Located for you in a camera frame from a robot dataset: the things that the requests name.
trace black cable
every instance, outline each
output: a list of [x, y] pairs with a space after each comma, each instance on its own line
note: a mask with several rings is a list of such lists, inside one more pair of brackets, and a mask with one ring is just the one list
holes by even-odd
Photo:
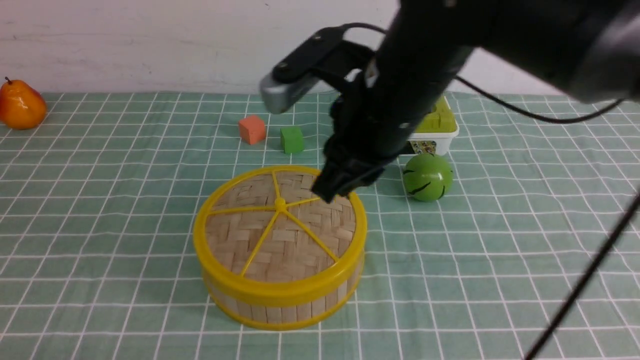
[[545, 330], [545, 332], [535, 342], [534, 346], [530, 349], [529, 353], [525, 357], [525, 360], [534, 359], [536, 355], [538, 355], [540, 350], [542, 350], [542, 348], [545, 346], [545, 344], [547, 343], [547, 341], [549, 340], [553, 332], [558, 328], [558, 326], [560, 326], [560, 323], [564, 320], [565, 316], [567, 315], [567, 313], [569, 312], [573, 304], [577, 301], [577, 299], [580, 297], [580, 294], [584, 291], [586, 286], [589, 284], [591, 277], [598, 270], [598, 267], [600, 266], [602, 261], [605, 259], [607, 254], [611, 251], [611, 249], [613, 249], [614, 245], [616, 244], [616, 241], [618, 241], [622, 232], [627, 228], [627, 226], [633, 219], [634, 215], [636, 214], [636, 211], [638, 210], [638, 207], [640, 207], [640, 189], [638, 189], [636, 198], [627, 209], [627, 212], [622, 216], [622, 218], [618, 222], [618, 225], [609, 236], [609, 239], [602, 245], [602, 247], [598, 251], [598, 255], [596, 256], [596, 258], [589, 265], [589, 268], [587, 268], [587, 270], [584, 272], [584, 274], [580, 278], [580, 281], [578, 282], [578, 284], [575, 286], [575, 288], [573, 289], [569, 297], [564, 302], [562, 308], [557, 312], [556, 316], [549, 324], [549, 327], [547, 328], [547, 330]]
[[[367, 28], [367, 29], [373, 29], [383, 34], [386, 33], [384, 29], [379, 28], [377, 26], [362, 24], [358, 22], [352, 23], [352, 24], [345, 24], [344, 26], [346, 27], [346, 29]], [[620, 105], [623, 102], [622, 99], [616, 100], [612, 104], [607, 105], [604, 108], [592, 114], [582, 116], [582, 117], [577, 117], [573, 119], [553, 119], [553, 118], [548, 118], [548, 117], [543, 117], [541, 115], [533, 114], [529, 111], [525, 111], [507, 102], [504, 102], [498, 99], [496, 96], [493, 96], [488, 92], [485, 92], [484, 90], [478, 88], [477, 86], [473, 85], [472, 83], [468, 82], [467, 80], [459, 76], [456, 76], [456, 80], [462, 82], [463, 84], [469, 86], [471, 89], [475, 90], [479, 94], [504, 106], [505, 108], [511, 109], [527, 117], [531, 117], [533, 119], [537, 119], [544, 122], [549, 122], [551, 124], [574, 124], [577, 122], [587, 121], [587, 120], [601, 116], [602, 114], [610, 111], [611, 109], [615, 108], [616, 106]], [[551, 337], [551, 335], [553, 335], [554, 331], [557, 330], [557, 328], [560, 326], [560, 324], [562, 323], [566, 315], [569, 313], [569, 310], [571, 309], [571, 307], [576, 303], [576, 301], [578, 301], [578, 298], [582, 295], [582, 292], [586, 289], [586, 286], [589, 284], [589, 281], [598, 270], [598, 267], [602, 264], [604, 259], [610, 253], [611, 249], [613, 249], [613, 247], [615, 246], [616, 242], [620, 239], [622, 232], [629, 226], [629, 223], [631, 223], [631, 220], [634, 218], [638, 208], [640, 208], [640, 189], [638, 189], [638, 193], [636, 194], [634, 201], [631, 203], [631, 205], [629, 206], [627, 211], [624, 213], [624, 215], [620, 218], [618, 225], [615, 227], [613, 232], [609, 235], [609, 238], [607, 239], [607, 241], [605, 241], [605, 243], [602, 245], [602, 247], [598, 251], [598, 254], [593, 259], [589, 267], [582, 274], [582, 277], [580, 278], [579, 282], [576, 284], [573, 291], [566, 298], [560, 310], [557, 312], [553, 320], [549, 323], [549, 326], [547, 327], [547, 329], [542, 333], [542, 335], [538, 338], [538, 340], [531, 347], [527, 355], [524, 357], [524, 360], [533, 360], [544, 348], [544, 346], [549, 341], [549, 338]]]
[[525, 115], [526, 117], [530, 117], [530, 118], [534, 118], [536, 120], [540, 120], [540, 121], [544, 121], [544, 122], [548, 122], [551, 124], [575, 124], [577, 122], [583, 122], [583, 121], [587, 121], [587, 120], [591, 120], [591, 119], [595, 119], [599, 116], [601, 116], [604, 113], [608, 113], [609, 111], [611, 111], [612, 109], [614, 109], [615, 107], [617, 107], [618, 105], [620, 105], [624, 100], [620, 99], [620, 100], [616, 100], [614, 102], [612, 102], [611, 104], [605, 106], [604, 108], [591, 113], [589, 115], [585, 115], [585, 116], [581, 116], [581, 117], [575, 117], [575, 118], [570, 118], [570, 119], [554, 119], [551, 117], [544, 117], [542, 115], [537, 115], [534, 113], [530, 113], [526, 110], [520, 109], [516, 106], [513, 106], [511, 104], [509, 104], [508, 102], [502, 101], [500, 99], [498, 99], [497, 97], [489, 94], [488, 92], [480, 89], [479, 87], [473, 85], [472, 83], [468, 82], [467, 80], [465, 80], [464, 78], [460, 77], [460, 76], [456, 76], [456, 80], [458, 80], [459, 82], [463, 83], [464, 85], [467, 85], [468, 87], [470, 87], [471, 89], [475, 90], [477, 93], [479, 93], [480, 95], [488, 98], [489, 100], [493, 101], [493, 102], [497, 102], [498, 104], [504, 106], [507, 109], [511, 109], [519, 114]]
[[[384, 30], [383, 28], [379, 27], [379, 26], [375, 26], [372, 24], [367, 24], [364, 22], [351, 22], [349, 24], [344, 24], [341, 26], [344, 29], [353, 29], [353, 28], [363, 28], [363, 29], [369, 29], [369, 30], [373, 30], [373, 31], [377, 31], [378, 33], [381, 34], [386, 34], [387, 31]], [[467, 85], [469, 88], [473, 89], [474, 91], [476, 91], [477, 93], [479, 93], [480, 95], [486, 97], [487, 99], [496, 102], [497, 104], [500, 104], [502, 106], [504, 106], [507, 109], [510, 109], [512, 111], [515, 111], [521, 115], [524, 115], [526, 117], [530, 117], [532, 119], [536, 119], [536, 120], [540, 120], [542, 122], [548, 122], [549, 124], [575, 124], [578, 122], [584, 122], [587, 120], [591, 120], [591, 119], [595, 119], [605, 113], [608, 113], [609, 111], [611, 111], [612, 109], [615, 109], [615, 107], [617, 107], [618, 105], [620, 105], [624, 99], [620, 99], [620, 100], [616, 100], [614, 102], [612, 102], [611, 104], [605, 106], [604, 108], [594, 112], [594, 113], [590, 113], [589, 115], [585, 115], [585, 116], [581, 116], [581, 117], [575, 117], [575, 118], [570, 118], [570, 119], [555, 119], [552, 117], [545, 117], [542, 115], [538, 115], [538, 114], [534, 114], [531, 113], [527, 110], [523, 110], [517, 106], [514, 106], [508, 102], [505, 102], [503, 100], [498, 99], [496, 96], [493, 96], [492, 94], [489, 94], [488, 92], [480, 89], [479, 87], [473, 85], [471, 82], [469, 82], [468, 80], [466, 80], [465, 78], [461, 77], [461, 76], [456, 76], [456, 80], [458, 80], [459, 82], [463, 83], [464, 85]]]

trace label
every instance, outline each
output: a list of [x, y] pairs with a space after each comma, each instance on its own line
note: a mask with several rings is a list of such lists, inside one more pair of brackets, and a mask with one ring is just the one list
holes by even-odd
[[435, 154], [438, 144], [432, 140], [407, 141], [402, 155]]
[[376, 66], [376, 59], [372, 59], [367, 66], [367, 70], [364, 73], [364, 80], [367, 83], [367, 88], [373, 87], [373, 85], [378, 80], [378, 76], [380, 73], [378, 72], [378, 67]]

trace yellow-green lid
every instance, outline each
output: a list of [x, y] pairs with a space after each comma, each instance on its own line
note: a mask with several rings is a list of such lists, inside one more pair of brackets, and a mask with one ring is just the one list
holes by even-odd
[[424, 117], [415, 133], [453, 133], [457, 130], [456, 118], [444, 97], [436, 102], [435, 111]]

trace orange cube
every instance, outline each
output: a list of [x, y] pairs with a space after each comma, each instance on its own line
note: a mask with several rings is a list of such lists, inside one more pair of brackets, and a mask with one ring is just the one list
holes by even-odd
[[257, 115], [251, 115], [238, 122], [240, 137], [249, 145], [261, 142], [267, 138], [267, 129], [264, 121]]

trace orange pear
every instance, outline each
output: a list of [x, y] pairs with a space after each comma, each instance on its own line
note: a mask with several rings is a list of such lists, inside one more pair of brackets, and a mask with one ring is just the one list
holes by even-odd
[[16, 130], [33, 129], [47, 116], [47, 103], [22, 80], [9, 80], [0, 88], [0, 121]]

